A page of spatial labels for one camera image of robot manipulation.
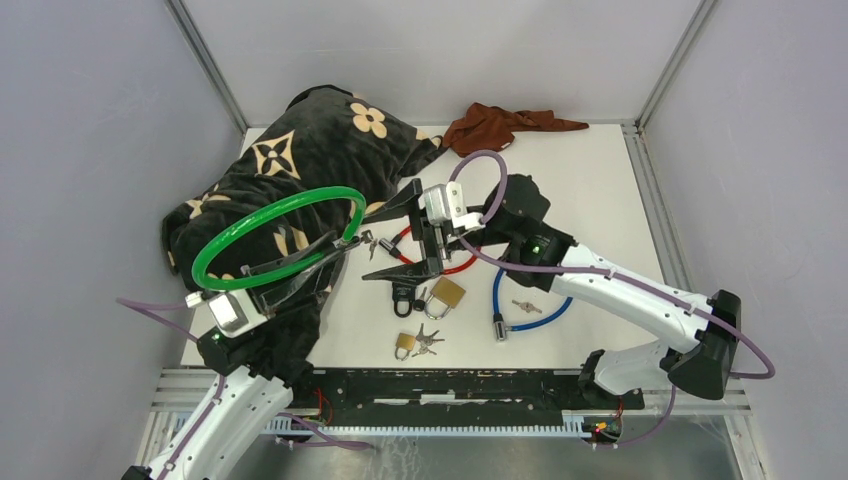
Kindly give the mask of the red cable lock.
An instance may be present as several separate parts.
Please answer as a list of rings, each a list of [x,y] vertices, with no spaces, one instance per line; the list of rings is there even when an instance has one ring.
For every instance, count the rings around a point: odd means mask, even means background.
[[[411,265],[411,264],[413,264],[413,261],[410,260],[409,258],[407,258],[406,256],[404,256],[403,253],[398,248],[399,243],[403,240],[404,237],[406,237],[410,233],[411,233],[411,227],[407,226],[403,230],[401,230],[398,234],[396,234],[394,237],[392,237],[391,239],[385,239],[385,238],[380,239],[378,241],[378,245],[383,250],[385,250],[392,258],[399,260],[403,264]],[[477,261],[477,258],[474,257],[474,256],[471,256],[467,261],[460,264],[459,266],[446,268],[443,271],[443,274],[444,275],[453,275],[453,274],[461,273],[461,272],[467,270],[468,268],[470,268],[476,261]]]

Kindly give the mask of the green cable lock keys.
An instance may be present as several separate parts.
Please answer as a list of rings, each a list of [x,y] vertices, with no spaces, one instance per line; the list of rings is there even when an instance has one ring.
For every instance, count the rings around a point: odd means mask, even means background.
[[[379,246],[379,240],[374,237],[370,230],[363,231],[360,236],[360,240],[361,244],[366,246],[368,249],[368,260],[372,261],[375,256],[376,249]]]

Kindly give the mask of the black padlock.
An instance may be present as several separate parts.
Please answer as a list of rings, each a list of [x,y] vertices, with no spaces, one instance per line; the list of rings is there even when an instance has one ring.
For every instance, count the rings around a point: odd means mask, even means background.
[[[414,302],[416,300],[416,287],[403,283],[393,282],[391,284],[391,298],[393,302],[393,312],[398,318],[406,318],[413,312]]]

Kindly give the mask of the small brass padlock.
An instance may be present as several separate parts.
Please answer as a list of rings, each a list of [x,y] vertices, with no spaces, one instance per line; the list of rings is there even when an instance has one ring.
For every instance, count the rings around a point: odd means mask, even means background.
[[[406,361],[416,346],[414,335],[399,333],[395,342],[394,357],[398,361]]]

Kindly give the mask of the blue cable lock keys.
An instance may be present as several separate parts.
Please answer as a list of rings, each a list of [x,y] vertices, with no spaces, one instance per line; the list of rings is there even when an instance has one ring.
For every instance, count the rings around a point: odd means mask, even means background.
[[[512,300],[511,303],[515,307],[517,307],[518,309],[520,309],[521,311],[523,311],[527,314],[542,314],[543,313],[542,309],[536,307],[532,302],[529,302],[529,301]]]

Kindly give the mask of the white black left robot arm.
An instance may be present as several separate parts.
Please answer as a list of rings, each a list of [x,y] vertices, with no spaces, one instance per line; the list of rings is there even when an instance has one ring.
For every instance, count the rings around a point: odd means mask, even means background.
[[[221,479],[264,426],[289,405],[313,397],[307,357],[319,338],[320,313],[345,254],[372,240],[323,235],[302,252],[244,265],[244,287],[202,288],[182,301],[203,307],[213,327],[193,340],[216,377],[187,423],[163,450],[126,479]]]

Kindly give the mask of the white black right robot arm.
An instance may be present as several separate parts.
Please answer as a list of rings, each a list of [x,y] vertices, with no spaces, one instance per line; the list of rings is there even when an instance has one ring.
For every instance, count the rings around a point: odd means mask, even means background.
[[[654,336],[622,351],[598,350],[583,365],[580,400],[602,408],[637,387],[670,384],[706,400],[724,397],[740,342],[740,298],[680,290],[616,265],[544,221],[550,208],[528,175],[502,178],[485,203],[469,207],[459,183],[425,189],[414,179],[368,223],[407,218],[423,258],[368,274],[370,280],[419,285],[444,272],[450,251],[463,248],[484,261],[484,246],[503,245],[489,259],[525,288],[555,293],[606,310]]]

